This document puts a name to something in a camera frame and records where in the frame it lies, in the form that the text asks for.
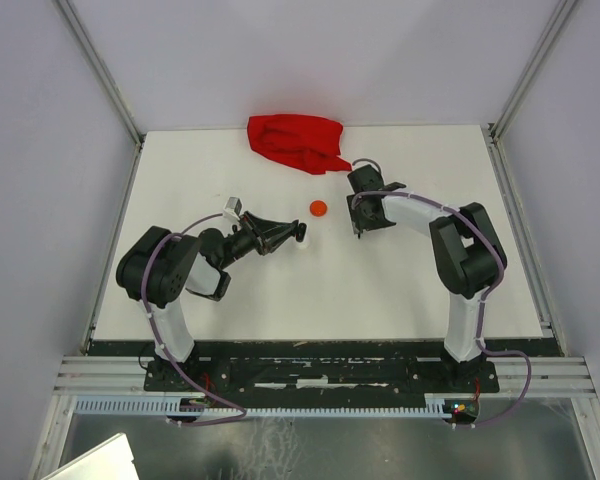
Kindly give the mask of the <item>black round charging case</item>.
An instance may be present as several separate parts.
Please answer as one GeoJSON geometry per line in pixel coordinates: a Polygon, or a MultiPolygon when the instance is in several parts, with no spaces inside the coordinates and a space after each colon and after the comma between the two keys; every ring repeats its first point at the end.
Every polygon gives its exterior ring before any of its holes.
{"type": "Polygon", "coordinates": [[[298,243],[302,243],[305,240],[306,232],[307,225],[305,223],[299,223],[295,232],[295,239],[298,243]]]}

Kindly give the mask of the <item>orange round charging case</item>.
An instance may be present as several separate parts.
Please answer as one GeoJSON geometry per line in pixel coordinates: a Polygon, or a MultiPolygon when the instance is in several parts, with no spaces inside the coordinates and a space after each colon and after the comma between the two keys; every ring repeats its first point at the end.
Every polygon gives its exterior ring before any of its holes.
{"type": "Polygon", "coordinates": [[[328,205],[322,200],[314,200],[309,205],[309,211],[314,217],[323,217],[328,212],[328,205]]]}

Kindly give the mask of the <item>white round charging case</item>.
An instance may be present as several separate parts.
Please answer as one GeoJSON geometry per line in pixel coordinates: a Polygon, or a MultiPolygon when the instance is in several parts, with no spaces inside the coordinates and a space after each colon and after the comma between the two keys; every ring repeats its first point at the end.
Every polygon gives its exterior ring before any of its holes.
{"type": "Polygon", "coordinates": [[[304,239],[303,241],[296,243],[296,247],[300,250],[307,249],[309,247],[309,245],[310,245],[310,241],[308,239],[304,239]]]}

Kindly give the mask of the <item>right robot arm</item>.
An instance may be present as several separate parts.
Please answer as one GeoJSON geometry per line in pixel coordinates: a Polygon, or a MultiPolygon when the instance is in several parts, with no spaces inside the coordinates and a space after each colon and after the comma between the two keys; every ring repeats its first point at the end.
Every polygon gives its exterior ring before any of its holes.
{"type": "Polygon", "coordinates": [[[484,354],[485,303],[503,281],[507,257],[486,208],[477,202],[454,208],[416,194],[399,182],[386,184],[374,164],[347,175],[353,231],[361,235],[405,225],[431,240],[438,277],[449,292],[449,320],[438,368],[447,389],[461,391],[475,379],[471,361],[484,354]]]}

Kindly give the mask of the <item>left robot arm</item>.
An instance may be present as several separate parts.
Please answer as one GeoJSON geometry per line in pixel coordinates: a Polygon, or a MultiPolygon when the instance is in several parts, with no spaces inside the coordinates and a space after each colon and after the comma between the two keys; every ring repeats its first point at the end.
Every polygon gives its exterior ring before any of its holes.
{"type": "Polygon", "coordinates": [[[307,225],[277,222],[250,212],[241,214],[229,234],[207,228],[197,236],[152,226],[123,255],[115,279],[147,316],[155,353],[172,360],[167,379],[189,390],[201,378],[200,364],[190,359],[195,341],[186,326],[180,296],[187,292],[221,300],[231,282],[226,269],[251,252],[265,256],[293,239],[305,241],[307,225]]]}

